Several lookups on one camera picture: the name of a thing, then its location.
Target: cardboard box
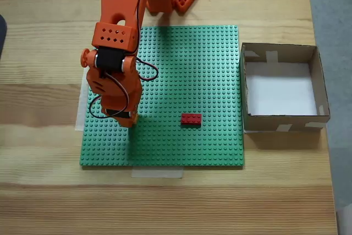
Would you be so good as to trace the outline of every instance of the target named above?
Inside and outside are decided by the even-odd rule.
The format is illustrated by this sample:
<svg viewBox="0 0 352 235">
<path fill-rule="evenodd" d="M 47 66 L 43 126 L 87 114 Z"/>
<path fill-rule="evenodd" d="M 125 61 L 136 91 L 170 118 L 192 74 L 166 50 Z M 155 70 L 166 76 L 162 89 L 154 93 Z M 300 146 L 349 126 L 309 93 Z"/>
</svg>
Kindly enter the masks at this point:
<svg viewBox="0 0 352 235">
<path fill-rule="evenodd" d="M 316 46 L 243 43 L 240 73 L 246 131 L 317 131 L 330 119 Z"/>
</svg>

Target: white tape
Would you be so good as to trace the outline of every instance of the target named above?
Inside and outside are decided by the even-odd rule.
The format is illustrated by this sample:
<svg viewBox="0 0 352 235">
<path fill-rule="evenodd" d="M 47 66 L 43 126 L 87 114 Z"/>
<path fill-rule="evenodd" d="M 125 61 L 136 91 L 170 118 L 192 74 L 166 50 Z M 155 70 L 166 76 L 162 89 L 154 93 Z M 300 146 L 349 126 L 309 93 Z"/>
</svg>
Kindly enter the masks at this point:
<svg viewBox="0 0 352 235">
<path fill-rule="evenodd" d="M 266 62 L 267 63 L 277 63 L 278 62 L 278 52 L 277 51 L 266 51 Z"/>
<path fill-rule="evenodd" d="M 248 57 L 259 57 L 254 51 L 244 51 L 244 56 Z"/>
<path fill-rule="evenodd" d="M 79 93 L 79 101 L 78 101 L 78 109 L 77 109 L 77 117 L 76 117 L 76 126 L 75 130 L 83 131 L 84 128 L 84 120 L 86 117 L 86 109 L 87 109 L 87 98 L 89 93 L 89 84 L 87 82 L 87 72 L 89 67 L 83 69 L 82 83 L 81 83 L 81 91 Z"/>
<path fill-rule="evenodd" d="M 306 127 L 311 127 L 311 128 L 324 128 L 325 123 L 324 122 L 308 122 L 305 125 Z"/>
<path fill-rule="evenodd" d="M 320 116 L 324 116 L 324 115 L 325 115 L 323 105 L 320 105 L 320 106 L 319 106 L 319 115 L 320 115 Z"/>
<path fill-rule="evenodd" d="M 183 166 L 134 166 L 132 177 L 139 178 L 181 178 Z"/>
<path fill-rule="evenodd" d="M 276 131 L 277 132 L 288 132 L 291 128 L 292 124 L 280 124 Z"/>
</svg>

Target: wood grain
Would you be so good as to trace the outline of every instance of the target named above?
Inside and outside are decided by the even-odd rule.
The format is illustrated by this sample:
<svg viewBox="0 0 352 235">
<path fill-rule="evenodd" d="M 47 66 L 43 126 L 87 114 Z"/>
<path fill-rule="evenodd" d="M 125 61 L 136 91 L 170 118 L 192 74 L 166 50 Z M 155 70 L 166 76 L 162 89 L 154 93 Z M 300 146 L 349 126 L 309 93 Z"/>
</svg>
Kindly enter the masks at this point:
<svg viewBox="0 0 352 235">
<path fill-rule="evenodd" d="M 0 0 L 0 7 L 9 27 L 0 84 L 81 82 L 77 60 L 90 47 L 100 0 Z M 196 0 L 183 16 L 146 12 L 143 25 L 220 22 L 237 24 L 241 42 L 315 43 L 309 0 Z"/>
<path fill-rule="evenodd" d="M 0 187 L 2 234 L 334 233 L 321 187 Z"/>
<path fill-rule="evenodd" d="M 245 166 L 181 179 L 79 166 L 83 48 L 100 0 L 0 0 L 0 234 L 337 234 L 326 131 L 246 134 Z M 197 0 L 144 25 L 239 25 L 240 41 L 315 44 L 309 0 Z"/>
</svg>

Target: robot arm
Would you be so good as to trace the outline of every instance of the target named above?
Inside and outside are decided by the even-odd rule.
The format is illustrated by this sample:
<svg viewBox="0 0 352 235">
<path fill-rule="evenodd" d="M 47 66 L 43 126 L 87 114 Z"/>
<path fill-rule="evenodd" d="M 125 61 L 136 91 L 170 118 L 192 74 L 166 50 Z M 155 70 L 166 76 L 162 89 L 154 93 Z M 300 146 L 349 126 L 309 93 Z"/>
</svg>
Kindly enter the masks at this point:
<svg viewBox="0 0 352 235">
<path fill-rule="evenodd" d="M 91 112 L 94 117 L 115 118 L 122 127 L 132 127 L 137 122 L 142 86 L 136 70 L 136 60 L 140 60 L 136 55 L 145 8 L 151 12 L 170 13 L 174 8 L 184 12 L 193 1 L 101 0 L 101 19 L 92 40 L 96 50 L 84 49 L 81 55 L 81 65 L 90 68 L 87 81 L 92 91 L 99 94 L 90 109 L 101 99 L 102 112 L 106 115 L 98 117 Z M 118 25 L 121 20 L 125 25 Z"/>
</svg>

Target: wire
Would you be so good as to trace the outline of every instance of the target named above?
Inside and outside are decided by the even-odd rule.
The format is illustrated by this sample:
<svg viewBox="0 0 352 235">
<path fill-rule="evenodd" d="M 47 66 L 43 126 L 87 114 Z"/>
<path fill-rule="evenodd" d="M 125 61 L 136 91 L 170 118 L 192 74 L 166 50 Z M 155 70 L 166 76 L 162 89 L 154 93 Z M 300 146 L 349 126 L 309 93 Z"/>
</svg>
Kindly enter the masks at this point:
<svg viewBox="0 0 352 235">
<path fill-rule="evenodd" d="M 140 1 L 141 1 L 141 0 L 137 0 L 137 10 L 136 10 L 137 29 L 138 29 L 137 45 L 136 45 L 136 49 L 134 49 L 134 51 L 133 51 L 132 53 L 127 53 L 127 55 L 134 55 L 134 54 L 137 52 L 138 48 L 139 48 L 140 35 L 141 35 L 141 29 L 140 29 L 140 25 L 139 25 L 139 4 L 140 4 Z M 137 60 L 138 62 L 142 63 L 142 64 L 145 64 L 145 65 L 147 65 L 147 66 L 152 67 L 152 68 L 156 71 L 156 75 L 153 76 L 153 77 L 151 77 L 151 78 L 144 78 L 144 77 L 141 77 L 141 76 L 138 74 L 138 76 L 139 76 L 139 78 L 140 78 L 141 80 L 144 80 L 144 81 L 151 81 L 151 80 L 154 80 L 154 79 L 156 79 L 156 78 L 158 77 L 159 70 L 158 70 L 158 68 L 157 68 L 155 65 L 153 65 L 153 64 L 151 64 L 151 63 L 147 63 L 147 62 L 145 62 L 145 61 L 142 61 L 142 60 L 141 60 L 140 58 L 138 58 L 137 56 L 136 56 L 136 60 Z M 125 105 L 125 107 L 124 107 L 122 110 L 116 112 L 115 114 L 112 114 L 112 115 L 110 115 L 110 116 L 99 117 L 99 116 L 97 116 L 97 115 L 95 115 L 95 114 L 92 113 L 92 106 L 93 106 L 93 104 L 94 104 L 97 100 L 99 100 L 99 99 L 102 97 L 102 95 L 96 96 L 96 97 L 90 102 L 90 104 L 89 104 L 89 112 L 90 112 L 90 114 L 91 114 L 93 117 L 99 118 L 99 119 L 105 119 L 105 118 L 112 118 L 112 117 L 115 117 L 115 116 L 117 116 L 118 114 L 120 114 L 121 112 L 125 111 L 125 109 L 128 107 L 128 104 L 129 104 L 129 96 L 128 96 L 128 93 L 127 93 L 126 89 L 124 88 L 124 86 L 123 86 L 115 77 L 113 77 L 112 75 L 110 75 L 110 74 L 108 74 L 108 73 L 105 73 L 105 76 L 106 76 L 107 78 L 109 78 L 111 81 L 113 81 L 113 82 L 121 89 L 121 91 L 124 93 L 125 98 L 126 98 L 126 105 Z"/>
<path fill-rule="evenodd" d="M 127 53 L 127 55 L 133 55 L 138 51 L 139 48 L 139 42 L 140 42 L 140 37 L 141 37 L 141 27 L 139 25 L 139 4 L 141 0 L 137 0 L 137 10 L 136 10 L 136 18 L 137 18 L 137 29 L 138 29 L 138 37 L 137 37 L 137 45 L 136 48 L 133 50 L 132 53 Z"/>
<path fill-rule="evenodd" d="M 155 65 L 153 65 L 153 64 L 151 64 L 151 63 L 147 63 L 147 62 L 145 62 L 145 61 L 142 61 L 142 60 L 141 60 L 140 58 L 138 58 L 138 57 L 136 57 L 136 60 L 137 60 L 138 62 L 142 63 L 142 64 L 145 64 L 145 65 L 147 65 L 147 66 L 150 66 L 151 68 L 153 68 L 153 69 L 156 71 L 156 75 L 153 76 L 153 77 L 150 77 L 150 78 L 141 77 L 141 75 L 138 74 L 138 75 L 139 75 L 139 78 L 140 78 L 141 80 L 143 80 L 143 81 L 151 81 L 151 80 L 154 80 L 154 79 L 156 79 L 156 78 L 158 77 L 158 75 L 159 75 L 159 70 L 158 70 L 158 68 L 157 68 Z"/>
<path fill-rule="evenodd" d="M 105 73 L 105 76 L 106 76 L 107 78 L 109 78 L 111 81 L 113 81 L 113 82 L 121 89 L 121 91 L 123 92 L 123 94 L 125 95 L 125 98 L 126 98 L 126 105 L 125 105 L 125 107 L 124 107 L 122 110 L 116 112 L 115 114 L 112 114 L 112 115 L 110 115 L 110 116 L 99 117 L 99 116 L 96 116 L 95 114 L 92 113 L 92 106 L 94 105 L 94 103 L 95 103 L 97 100 L 99 100 L 99 99 L 102 97 L 102 95 L 96 96 L 96 97 L 90 102 L 90 104 L 89 104 L 89 113 L 90 113 L 93 117 L 99 118 L 99 119 L 112 118 L 112 117 L 117 116 L 117 115 L 120 114 L 121 112 L 125 111 L 125 109 L 128 107 L 129 101 L 130 101 L 130 98 L 129 98 L 129 96 L 128 96 L 128 93 L 127 93 L 126 89 L 123 87 L 123 85 L 122 85 L 115 77 L 113 77 L 112 75 L 110 75 L 110 74 L 108 74 L 108 73 Z"/>
</svg>

